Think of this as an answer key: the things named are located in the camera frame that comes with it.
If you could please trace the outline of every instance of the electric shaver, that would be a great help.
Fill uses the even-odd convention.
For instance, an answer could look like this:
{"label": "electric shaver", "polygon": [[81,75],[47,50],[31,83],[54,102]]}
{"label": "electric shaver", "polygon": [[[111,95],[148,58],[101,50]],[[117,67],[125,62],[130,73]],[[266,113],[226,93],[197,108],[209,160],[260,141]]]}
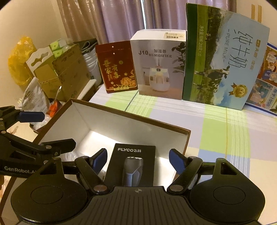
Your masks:
{"label": "electric shaver", "polygon": [[142,175],[143,159],[127,157],[124,162],[122,186],[137,187]]}

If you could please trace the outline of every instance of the white wall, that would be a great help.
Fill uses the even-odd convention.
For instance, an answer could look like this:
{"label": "white wall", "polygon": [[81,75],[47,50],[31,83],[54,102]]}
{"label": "white wall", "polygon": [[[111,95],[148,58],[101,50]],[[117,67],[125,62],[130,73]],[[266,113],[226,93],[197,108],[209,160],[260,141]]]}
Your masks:
{"label": "white wall", "polygon": [[36,48],[66,38],[56,0],[11,0],[0,11],[0,107],[17,106],[23,90],[8,70],[11,50],[22,35],[33,39]]}
{"label": "white wall", "polygon": [[258,19],[258,5],[262,6],[262,24],[270,28],[268,42],[277,46],[277,11],[266,0],[237,0],[237,13],[251,18],[251,5],[255,5],[255,20]]}

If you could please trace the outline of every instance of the flyco logo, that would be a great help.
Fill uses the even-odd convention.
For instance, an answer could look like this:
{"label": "flyco logo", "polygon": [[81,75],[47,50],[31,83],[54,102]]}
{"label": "flyco logo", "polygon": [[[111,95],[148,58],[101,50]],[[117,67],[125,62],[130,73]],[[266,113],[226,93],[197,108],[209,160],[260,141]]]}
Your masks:
{"label": "flyco logo", "polygon": [[125,149],[125,148],[118,148],[118,151],[122,151],[122,152],[141,152],[141,149]]}
{"label": "flyco logo", "polygon": [[24,170],[24,169],[18,169],[18,168],[11,168],[11,167],[7,167],[7,166],[5,166],[4,169],[7,170],[7,171],[18,172],[18,173],[30,173],[30,174],[32,174],[32,173],[35,172],[35,170],[30,171],[30,170]]}

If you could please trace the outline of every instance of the plaid tablecloth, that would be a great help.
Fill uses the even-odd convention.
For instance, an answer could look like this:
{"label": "plaid tablecloth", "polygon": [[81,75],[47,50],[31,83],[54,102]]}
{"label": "plaid tablecloth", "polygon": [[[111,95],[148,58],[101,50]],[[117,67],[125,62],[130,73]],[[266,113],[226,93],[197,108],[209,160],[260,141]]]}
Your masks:
{"label": "plaid tablecloth", "polygon": [[277,224],[277,118],[246,109],[143,96],[138,91],[107,94],[104,87],[90,102],[191,130],[185,155],[206,162],[226,158],[264,193],[259,222]]}

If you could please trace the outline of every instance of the barcode sticker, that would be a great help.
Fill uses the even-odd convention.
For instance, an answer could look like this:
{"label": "barcode sticker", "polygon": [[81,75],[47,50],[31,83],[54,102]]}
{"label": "barcode sticker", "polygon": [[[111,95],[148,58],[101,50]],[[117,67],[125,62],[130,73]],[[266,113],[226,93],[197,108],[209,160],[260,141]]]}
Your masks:
{"label": "barcode sticker", "polygon": [[184,37],[184,34],[165,33],[164,39],[178,39],[180,37]]}
{"label": "barcode sticker", "polygon": [[114,91],[126,90],[126,89],[129,89],[129,87],[125,86],[125,87],[121,87],[121,88],[114,88]]}

